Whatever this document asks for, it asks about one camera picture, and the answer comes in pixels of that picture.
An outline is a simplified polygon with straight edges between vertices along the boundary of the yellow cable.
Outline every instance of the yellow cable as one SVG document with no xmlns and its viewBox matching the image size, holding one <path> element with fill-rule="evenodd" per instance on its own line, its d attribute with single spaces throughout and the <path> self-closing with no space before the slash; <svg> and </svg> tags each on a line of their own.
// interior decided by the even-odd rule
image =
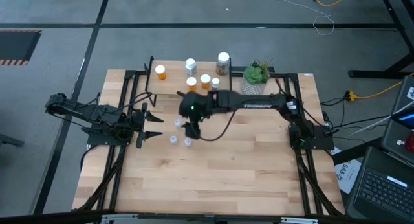
<svg viewBox="0 0 414 224">
<path fill-rule="evenodd" d="M 343 0 L 338 0 L 338 1 L 336 1 L 336 2 L 334 2 L 334 3 L 332 3 L 332 4 L 329 4 L 329 5 L 325 5 L 325 4 L 323 4 L 322 2 L 320 2 L 319 0 L 316 0 L 318 3 L 319 3 L 319 5 L 321 5 L 321 6 L 324 6 L 324 7 L 330 7 L 330 6 L 334 6 L 334 5 L 336 5 L 336 4 L 338 4 L 338 3 L 340 3 L 341 1 L 343 1 Z"/>
<path fill-rule="evenodd" d="M 399 83 L 397 83 L 397 84 L 394 84 L 394 85 L 388 87 L 387 89 L 384 89 L 383 91 L 378 92 L 377 94 L 373 94 L 373 95 L 369 95 L 369 96 L 358 96 L 358 95 L 355 95 L 354 99 L 367 99 L 367 98 L 372 98 L 372 97 L 381 95 L 382 93 L 385 93 L 385 92 L 389 91 L 390 89 L 401 85 L 401 83 L 402 83 L 402 81 L 399 82 Z"/>
</svg>

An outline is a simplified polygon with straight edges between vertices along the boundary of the yellow extension cord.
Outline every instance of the yellow extension cord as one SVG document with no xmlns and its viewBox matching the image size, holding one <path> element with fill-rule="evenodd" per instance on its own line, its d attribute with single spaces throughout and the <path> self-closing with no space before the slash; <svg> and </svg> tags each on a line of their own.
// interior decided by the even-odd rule
<svg viewBox="0 0 414 224">
<path fill-rule="evenodd" d="M 343 1 L 343 0 L 338 0 L 338 1 L 336 1 L 336 2 L 334 2 L 334 3 L 332 3 L 332 4 L 329 4 L 329 5 L 326 5 L 326 4 L 323 4 L 322 2 L 320 2 L 319 0 L 316 0 L 318 3 L 319 3 L 319 5 L 321 5 L 321 6 L 324 6 L 324 7 L 330 7 L 330 6 L 334 6 L 334 5 L 336 5 L 336 4 L 338 4 L 338 3 L 340 3 L 341 1 Z"/>
<path fill-rule="evenodd" d="M 394 85 L 392 85 L 390 87 L 388 87 L 387 89 L 384 89 L 383 91 L 380 91 L 380 92 L 378 92 L 376 94 L 368 95 L 368 96 L 358 96 L 358 95 L 354 94 L 352 91 L 349 91 L 349 101 L 350 102 L 354 102 L 357 99 L 368 99 L 368 98 L 376 97 L 378 95 L 381 95 L 381 94 L 389 91 L 390 89 L 392 89 L 394 87 L 397 87 L 397 86 L 401 85 L 401 83 L 402 83 L 402 81 L 399 82 L 399 83 L 396 83 L 396 84 L 394 84 Z"/>
</svg>

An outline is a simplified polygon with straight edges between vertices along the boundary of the white bottle cap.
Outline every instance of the white bottle cap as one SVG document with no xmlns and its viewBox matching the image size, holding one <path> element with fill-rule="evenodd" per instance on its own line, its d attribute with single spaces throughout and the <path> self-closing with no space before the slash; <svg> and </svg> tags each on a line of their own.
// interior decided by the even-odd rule
<svg viewBox="0 0 414 224">
<path fill-rule="evenodd" d="M 186 60 L 186 66 L 192 66 L 195 64 L 195 60 L 193 58 L 188 58 Z"/>
<path fill-rule="evenodd" d="M 175 120 L 174 125 L 177 129 L 181 128 L 181 120 L 180 119 Z"/>
<path fill-rule="evenodd" d="M 169 138 L 169 141 L 171 142 L 171 144 L 176 145 L 179 140 L 177 139 L 176 136 L 171 136 Z"/>
<path fill-rule="evenodd" d="M 186 137 L 186 138 L 184 139 L 184 145 L 185 145 L 186 147 L 190 147 L 190 146 L 191 146 L 191 139 L 189 139 L 188 137 Z"/>
<path fill-rule="evenodd" d="M 195 79 L 194 77 L 187 78 L 187 85 L 188 86 L 193 86 L 195 84 L 197 84 L 197 79 Z"/>
<path fill-rule="evenodd" d="M 213 78 L 212 80 L 213 85 L 219 85 L 219 83 L 220 83 L 220 80 L 218 78 Z"/>
<path fill-rule="evenodd" d="M 220 63 L 227 63 L 229 59 L 230 59 L 230 56 L 228 55 L 227 52 L 220 52 L 219 54 Z"/>
<path fill-rule="evenodd" d="M 155 72 L 157 74 L 162 74 L 166 71 L 166 68 L 163 65 L 158 65 L 155 67 Z"/>
<path fill-rule="evenodd" d="M 203 75 L 201 75 L 200 80 L 201 80 L 202 83 L 209 83 L 210 82 L 210 75 L 203 74 Z"/>
</svg>

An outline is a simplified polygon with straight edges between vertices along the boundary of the succulent plant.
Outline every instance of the succulent plant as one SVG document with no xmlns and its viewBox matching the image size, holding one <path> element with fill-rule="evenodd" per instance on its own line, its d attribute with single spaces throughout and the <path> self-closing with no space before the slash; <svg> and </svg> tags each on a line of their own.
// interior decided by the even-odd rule
<svg viewBox="0 0 414 224">
<path fill-rule="evenodd" d="M 245 69 L 243 76 L 250 84 L 265 84 L 270 78 L 269 72 L 267 71 L 269 65 L 270 62 L 268 61 L 264 63 L 254 61 Z"/>
</svg>

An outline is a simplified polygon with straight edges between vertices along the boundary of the laptop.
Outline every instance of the laptop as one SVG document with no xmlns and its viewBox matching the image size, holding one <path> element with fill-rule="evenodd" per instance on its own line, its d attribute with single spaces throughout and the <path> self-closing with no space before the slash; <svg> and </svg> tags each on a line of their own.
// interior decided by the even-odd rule
<svg viewBox="0 0 414 224">
<path fill-rule="evenodd" d="M 369 147 L 346 205 L 353 218 L 414 223 L 414 169 Z"/>
<path fill-rule="evenodd" d="M 407 76 L 402 81 L 400 91 L 398 92 L 391 113 L 395 113 L 412 101 L 414 101 L 414 77 Z M 405 143 L 408 137 L 413 133 L 414 118 L 410 117 L 411 114 L 414 114 L 414 109 L 408 107 L 391 116 L 388 120 L 384 136 L 382 137 L 382 147 L 399 158 L 414 164 L 414 153 L 408 152 L 403 145 L 403 142 Z"/>
</svg>

